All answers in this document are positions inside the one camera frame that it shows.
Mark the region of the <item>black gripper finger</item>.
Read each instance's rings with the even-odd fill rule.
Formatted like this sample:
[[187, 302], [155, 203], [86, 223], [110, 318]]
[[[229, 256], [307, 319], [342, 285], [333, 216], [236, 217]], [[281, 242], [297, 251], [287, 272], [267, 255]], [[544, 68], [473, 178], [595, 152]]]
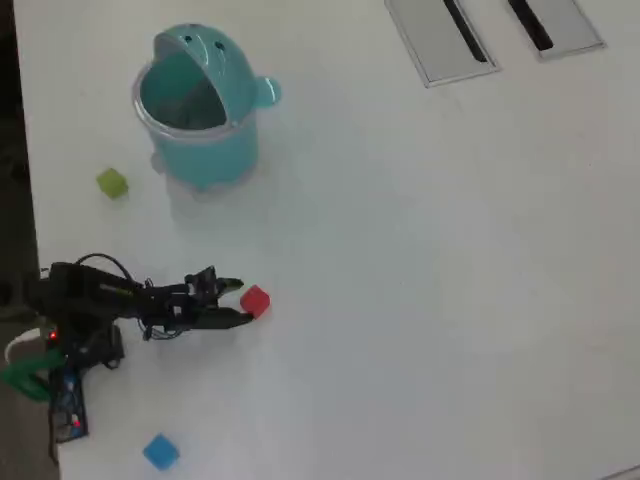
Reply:
[[240, 290], [244, 286], [244, 282], [238, 278], [217, 278], [215, 280], [215, 299], [220, 299], [229, 293]]
[[251, 313], [232, 308], [202, 310], [192, 324], [193, 329], [233, 329], [254, 321]]

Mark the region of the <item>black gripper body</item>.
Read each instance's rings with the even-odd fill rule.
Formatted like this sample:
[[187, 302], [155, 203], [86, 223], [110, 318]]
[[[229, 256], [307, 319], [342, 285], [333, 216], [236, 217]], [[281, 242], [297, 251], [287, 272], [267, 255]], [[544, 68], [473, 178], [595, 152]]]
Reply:
[[199, 290], [189, 285], [170, 285], [164, 306], [169, 317], [163, 321], [165, 330], [218, 329], [214, 313], [219, 301], [215, 291]]

